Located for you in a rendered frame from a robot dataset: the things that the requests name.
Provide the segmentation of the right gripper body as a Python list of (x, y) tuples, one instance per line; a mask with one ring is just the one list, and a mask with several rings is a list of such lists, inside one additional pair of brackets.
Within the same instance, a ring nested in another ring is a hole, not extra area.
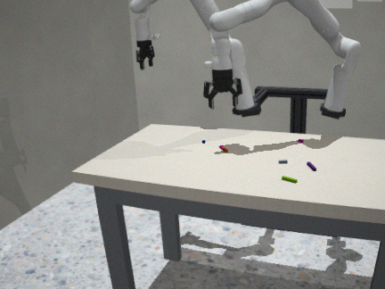
[[(152, 45), (152, 41), (151, 40), (144, 40), (144, 41), (136, 41), (137, 43), (137, 47), (140, 48), (140, 50), (142, 50), (142, 56), (144, 56), (145, 54), (145, 50), (148, 50), (150, 48), (150, 46)], [(148, 46), (148, 47), (146, 47)], [(149, 52), (147, 53), (146, 57), (149, 56)]]

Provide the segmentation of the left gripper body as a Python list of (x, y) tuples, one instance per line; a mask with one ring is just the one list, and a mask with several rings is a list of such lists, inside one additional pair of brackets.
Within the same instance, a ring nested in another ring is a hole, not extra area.
[[(233, 69), (230, 70), (212, 70), (212, 86), (217, 89), (219, 84), (223, 84), (219, 93), (228, 92), (230, 89), (226, 86), (226, 83), (233, 85)], [(225, 79), (226, 78), (226, 79)]]

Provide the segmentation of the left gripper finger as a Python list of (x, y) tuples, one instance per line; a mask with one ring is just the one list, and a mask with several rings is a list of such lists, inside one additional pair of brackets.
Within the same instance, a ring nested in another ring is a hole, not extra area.
[[(204, 82), (204, 91), (203, 91), (203, 96), (205, 98), (208, 98), (209, 99), (209, 107), (211, 110), (214, 110), (214, 96), (218, 93), (218, 91), (222, 88), (223, 84), (219, 84), (219, 86), (217, 87), (217, 89), (215, 89), (214, 87), (212, 88), (210, 94), (209, 94), (209, 88), (211, 87), (213, 82), (208, 82), (208, 81), (205, 81)], [(214, 90), (214, 91), (213, 91)]]
[[(242, 94), (242, 83), (239, 78), (234, 79), (233, 82), (236, 85), (237, 92), (233, 89), (233, 87), (229, 83), (226, 83), (226, 86), (230, 89), (230, 92), (233, 94), (233, 106), (237, 106), (238, 95)], [(237, 87), (239, 88), (239, 90)]]

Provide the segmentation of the purple rod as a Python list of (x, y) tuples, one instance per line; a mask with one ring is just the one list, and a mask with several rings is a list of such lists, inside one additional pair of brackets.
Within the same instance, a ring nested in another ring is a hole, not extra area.
[(311, 170), (316, 171), (316, 167), (310, 161), (307, 162), (307, 165)]

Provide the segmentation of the lime green rod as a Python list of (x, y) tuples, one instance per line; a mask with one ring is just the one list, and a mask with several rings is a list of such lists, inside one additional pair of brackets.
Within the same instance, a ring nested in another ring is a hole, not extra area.
[(295, 178), (289, 178), (289, 177), (286, 177), (286, 176), (282, 176), (282, 180), (285, 180), (285, 181), (289, 181), (289, 182), (292, 182), (292, 183), (297, 183), (297, 179)]

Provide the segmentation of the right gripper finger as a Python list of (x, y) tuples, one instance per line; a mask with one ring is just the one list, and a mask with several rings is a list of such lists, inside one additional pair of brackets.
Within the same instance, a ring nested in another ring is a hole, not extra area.
[(149, 52), (149, 56), (147, 56), (148, 57), (148, 61), (149, 61), (149, 66), (153, 66), (153, 61), (152, 61), (152, 59), (153, 59), (153, 57), (155, 56), (154, 55), (154, 50), (153, 50), (153, 46), (150, 46), (150, 48), (151, 48), (151, 50), (150, 49), (148, 49), (148, 52)]
[[(146, 55), (148, 53), (148, 50), (145, 50), (144, 56), (142, 56), (142, 50), (136, 50), (136, 61), (140, 62), (140, 69), (145, 70), (144, 68), (144, 59), (146, 58)], [(139, 59), (138, 59), (139, 57)]]

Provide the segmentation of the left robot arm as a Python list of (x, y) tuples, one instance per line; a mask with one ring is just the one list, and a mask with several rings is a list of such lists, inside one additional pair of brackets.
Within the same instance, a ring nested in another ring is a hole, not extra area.
[(209, 19), (212, 62), (205, 62), (204, 66), (212, 67), (212, 70), (232, 69), (233, 61), (228, 30), (253, 21), (263, 16), (274, 5), (287, 1), (310, 20), (313, 28), (330, 45), (333, 52), (345, 59), (343, 64), (333, 67), (324, 103), (324, 107), (328, 110), (343, 111), (352, 75), (361, 52), (361, 45), (359, 42), (343, 37), (339, 33), (339, 23), (321, 5), (319, 0), (250, 0), (238, 4), (234, 8), (215, 12)]

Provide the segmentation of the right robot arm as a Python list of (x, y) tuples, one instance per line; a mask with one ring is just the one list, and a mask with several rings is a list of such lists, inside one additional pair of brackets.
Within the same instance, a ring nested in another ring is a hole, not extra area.
[[(160, 38), (160, 35), (151, 35), (149, 18), (151, 6), (158, 0), (133, 0), (130, 4), (130, 10), (133, 13), (139, 13), (139, 18), (135, 20), (135, 35), (136, 41), (155, 40)], [(219, 12), (214, 0), (190, 0), (201, 20), (209, 30), (209, 18)], [(149, 39), (148, 39), (149, 37)], [(231, 41), (231, 53), (233, 61), (233, 79), (239, 78), (242, 83), (242, 94), (238, 96), (238, 104), (236, 110), (245, 110), (254, 106), (254, 101), (250, 89), (250, 82), (246, 71), (246, 60), (242, 44), (237, 39)]]

